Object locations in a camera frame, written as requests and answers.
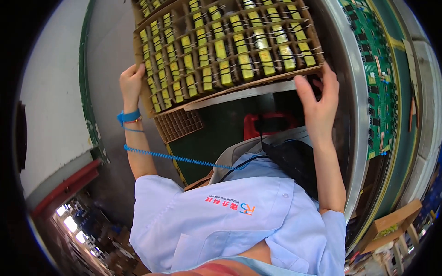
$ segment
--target fluorescent light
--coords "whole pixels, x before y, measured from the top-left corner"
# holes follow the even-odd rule
[[[86,241],[86,240],[84,239],[84,233],[83,233],[83,231],[78,232],[77,235],[75,235],[75,237],[77,238],[77,240],[78,240],[80,243],[84,243],[84,242]]]
[[[77,230],[77,224],[75,223],[74,219],[71,216],[68,216],[65,219],[65,225],[69,228],[69,230],[73,233],[75,230]]]
[[[57,214],[59,216],[63,215],[66,212],[66,208],[64,205],[60,206],[60,208],[57,209]]]

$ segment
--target red chair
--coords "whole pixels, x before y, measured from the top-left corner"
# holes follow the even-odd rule
[[[299,126],[290,113],[271,112],[265,114],[247,114],[244,118],[244,141],[259,136],[259,125],[262,124],[263,135],[272,135]]]

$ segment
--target red door frame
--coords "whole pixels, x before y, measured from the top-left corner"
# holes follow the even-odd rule
[[[98,176],[97,167],[100,164],[101,159],[98,158],[64,180],[31,211],[31,217],[49,218],[60,205]]]

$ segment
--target work uniform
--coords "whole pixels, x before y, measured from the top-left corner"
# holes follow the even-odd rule
[[[258,162],[272,166],[256,159],[251,168]],[[170,179],[142,176],[135,183],[130,244],[152,272],[188,270],[265,239],[274,266],[343,275],[344,215],[321,215],[304,189],[276,174],[240,179],[232,174],[229,181],[187,192]]]

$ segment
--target hand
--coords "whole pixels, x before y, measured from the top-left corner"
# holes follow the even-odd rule
[[[136,70],[136,64],[130,66],[121,73],[120,88],[123,95],[124,113],[134,112],[138,108],[140,98],[141,78],[145,73],[145,65],[140,64]]]
[[[316,101],[312,87],[306,78],[303,76],[293,78],[296,91],[304,107],[305,126],[313,147],[332,142],[333,122],[339,101],[339,82],[335,72],[326,62],[322,66],[322,77],[324,84],[313,81],[322,91],[322,98],[319,102]]]

